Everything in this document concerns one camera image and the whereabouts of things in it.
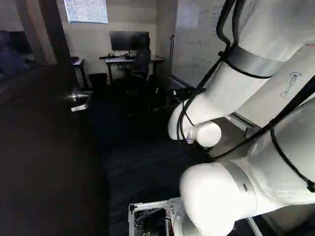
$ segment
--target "office chair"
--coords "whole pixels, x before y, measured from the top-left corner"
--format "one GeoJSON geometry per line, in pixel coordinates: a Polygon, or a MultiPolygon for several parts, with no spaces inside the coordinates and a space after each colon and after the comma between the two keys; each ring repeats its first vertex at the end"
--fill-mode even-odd
{"type": "Polygon", "coordinates": [[[141,38],[144,47],[138,50],[133,64],[126,70],[126,76],[113,82],[115,96],[123,103],[137,104],[144,107],[146,103],[147,77],[151,61],[150,38],[141,38]]]}

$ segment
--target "floor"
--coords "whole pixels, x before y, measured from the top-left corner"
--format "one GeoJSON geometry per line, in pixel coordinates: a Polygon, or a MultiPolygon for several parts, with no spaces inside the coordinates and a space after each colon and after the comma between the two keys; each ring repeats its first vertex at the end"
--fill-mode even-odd
{"type": "Polygon", "coordinates": [[[110,236],[128,234],[129,204],[179,197],[185,169],[210,161],[199,145],[184,150],[168,137],[169,111],[131,115],[130,106],[101,99],[88,115],[109,186],[110,236]]]}

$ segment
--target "table leg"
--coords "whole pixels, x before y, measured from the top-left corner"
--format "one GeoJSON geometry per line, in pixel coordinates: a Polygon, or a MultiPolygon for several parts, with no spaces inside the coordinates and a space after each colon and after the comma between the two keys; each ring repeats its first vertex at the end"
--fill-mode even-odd
{"type": "Polygon", "coordinates": [[[108,76],[109,76],[110,85],[113,85],[113,75],[112,75],[111,64],[107,64],[107,67],[108,67],[108,76]]]}

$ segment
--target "computer monitor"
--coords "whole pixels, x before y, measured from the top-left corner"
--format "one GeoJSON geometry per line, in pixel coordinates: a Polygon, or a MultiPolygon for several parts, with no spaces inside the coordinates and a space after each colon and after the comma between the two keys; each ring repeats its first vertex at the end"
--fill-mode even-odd
{"type": "Polygon", "coordinates": [[[113,51],[129,51],[145,48],[146,45],[140,40],[140,37],[149,38],[149,32],[139,31],[110,31],[110,41],[113,51]]]}

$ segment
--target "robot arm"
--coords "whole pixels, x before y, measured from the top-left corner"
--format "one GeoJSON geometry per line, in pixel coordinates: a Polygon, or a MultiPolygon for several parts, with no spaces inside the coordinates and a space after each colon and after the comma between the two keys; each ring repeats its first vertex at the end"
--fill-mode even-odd
{"type": "MultiPolygon", "coordinates": [[[[222,62],[208,89],[198,95],[183,120],[186,139],[212,147],[221,138],[211,122],[236,111],[288,61],[304,42],[315,39],[313,0],[258,0],[241,32],[240,42],[222,62]]],[[[177,139],[182,104],[173,112],[168,131],[177,139]]],[[[225,236],[234,222],[288,205],[315,203],[307,182],[285,162],[274,140],[300,175],[315,181],[315,99],[266,133],[247,157],[202,164],[182,176],[185,210],[205,236],[225,236]]]]}
{"type": "MultiPolygon", "coordinates": [[[[229,115],[254,95],[304,42],[315,38],[315,16],[311,0],[259,0],[240,34],[239,45],[222,62],[208,89],[198,95],[183,120],[186,139],[204,147],[221,138],[220,128],[211,122],[229,115]]],[[[173,112],[168,125],[177,139],[177,122],[182,104],[173,112]]]]}

